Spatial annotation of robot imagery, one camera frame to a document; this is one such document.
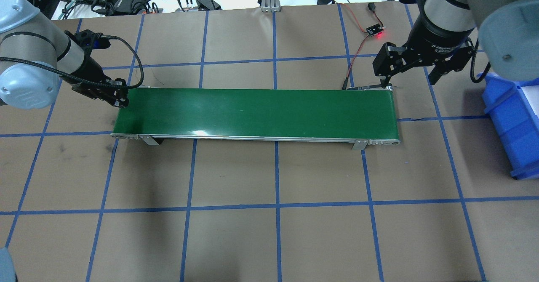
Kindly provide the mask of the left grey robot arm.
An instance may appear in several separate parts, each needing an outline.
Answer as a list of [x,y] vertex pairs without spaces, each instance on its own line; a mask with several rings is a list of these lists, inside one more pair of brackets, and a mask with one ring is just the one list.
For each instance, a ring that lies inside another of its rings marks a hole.
[[1,105],[48,107],[65,81],[88,98],[128,106],[131,87],[124,79],[108,77],[91,56],[119,37],[88,29],[77,34],[62,31],[27,0],[0,0],[0,6]]

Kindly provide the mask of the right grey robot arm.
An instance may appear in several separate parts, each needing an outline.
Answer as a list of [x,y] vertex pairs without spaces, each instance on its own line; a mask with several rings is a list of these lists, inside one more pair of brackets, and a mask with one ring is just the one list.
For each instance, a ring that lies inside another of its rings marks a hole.
[[419,16],[400,47],[384,43],[372,63],[386,87],[415,67],[432,67],[431,85],[451,71],[462,71],[479,48],[486,69],[511,81],[538,78],[539,0],[409,0]]

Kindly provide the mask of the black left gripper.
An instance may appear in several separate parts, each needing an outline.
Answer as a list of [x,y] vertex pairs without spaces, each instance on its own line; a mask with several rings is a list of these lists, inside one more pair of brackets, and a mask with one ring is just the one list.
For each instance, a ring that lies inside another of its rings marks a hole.
[[125,79],[116,78],[109,79],[102,70],[102,67],[87,54],[83,52],[84,58],[81,67],[77,69],[73,76],[80,77],[92,83],[98,84],[110,84],[120,86],[120,88],[104,88],[101,86],[90,85],[86,83],[72,83],[71,90],[82,94],[88,98],[92,99],[105,99],[111,106],[117,108],[125,108],[129,105],[128,99],[128,89],[124,88],[127,86]]

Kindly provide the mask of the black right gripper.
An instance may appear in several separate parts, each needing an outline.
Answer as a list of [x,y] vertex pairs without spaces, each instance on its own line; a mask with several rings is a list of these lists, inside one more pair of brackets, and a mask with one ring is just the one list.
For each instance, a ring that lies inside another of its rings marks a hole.
[[469,39],[472,31],[443,29],[425,15],[419,15],[403,46],[391,42],[381,46],[372,62],[374,74],[379,77],[381,87],[385,88],[393,76],[405,71],[404,62],[416,63],[418,67],[435,64],[429,73],[429,83],[435,85],[442,76],[466,67],[474,54],[474,44]]

